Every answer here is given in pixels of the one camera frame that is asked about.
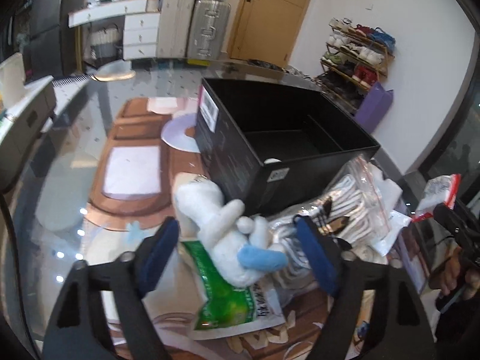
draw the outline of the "blue gripper pad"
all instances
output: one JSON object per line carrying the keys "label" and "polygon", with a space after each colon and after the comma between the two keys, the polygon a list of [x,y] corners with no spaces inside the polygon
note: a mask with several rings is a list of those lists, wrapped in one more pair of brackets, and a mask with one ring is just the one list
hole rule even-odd
{"label": "blue gripper pad", "polygon": [[321,235],[308,216],[296,216],[297,238],[322,290],[335,296],[340,287],[341,250],[332,237]]}
{"label": "blue gripper pad", "polygon": [[143,298],[157,286],[163,270],[179,239],[179,225],[167,218],[155,235],[143,240],[136,251],[139,265],[136,267],[136,283]]}

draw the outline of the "stuffed animal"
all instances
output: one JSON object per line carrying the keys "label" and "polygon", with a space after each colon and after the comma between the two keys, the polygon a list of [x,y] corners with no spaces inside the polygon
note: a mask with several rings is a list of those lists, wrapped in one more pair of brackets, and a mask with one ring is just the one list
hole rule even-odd
{"label": "stuffed animal", "polygon": [[231,285],[250,286],[287,265],[286,255],[270,245],[267,220],[242,216],[245,205],[239,199],[224,205],[222,192],[212,181],[180,185],[174,200],[182,238],[197,238]]}

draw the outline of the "purple bag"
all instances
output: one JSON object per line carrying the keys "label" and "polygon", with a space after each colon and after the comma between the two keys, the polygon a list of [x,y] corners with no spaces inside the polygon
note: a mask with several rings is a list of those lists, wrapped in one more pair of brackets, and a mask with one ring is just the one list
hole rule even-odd
{"label": "purple bag", "polygon": [[369,134],[373,133],[393,102],[393,89],[386,91],[377,81],[365,96],[355,114],[355,121]]}

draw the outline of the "suitcase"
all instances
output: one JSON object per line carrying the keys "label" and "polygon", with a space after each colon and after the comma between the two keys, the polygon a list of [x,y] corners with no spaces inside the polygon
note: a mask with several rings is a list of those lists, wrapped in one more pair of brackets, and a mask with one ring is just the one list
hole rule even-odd
{"label": "suitcase", "polygon": [[195,0],[162,0],[157,58],[183,58]]}
{"label": "suitcase", "polygon": [[218,59],[230,15],[225,1],[200,0],[195,3],[188,43],[189,59]]}

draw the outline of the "black box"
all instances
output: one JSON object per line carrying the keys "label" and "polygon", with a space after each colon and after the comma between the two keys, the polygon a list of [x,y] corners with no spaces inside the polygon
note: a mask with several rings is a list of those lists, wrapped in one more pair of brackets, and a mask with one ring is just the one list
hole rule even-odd
{"label": "black box", "polygon": [[210,179],[246,215],[314,198],[343,164],[380,148],[318,91],[234,79],[202,79],[195,140]]}

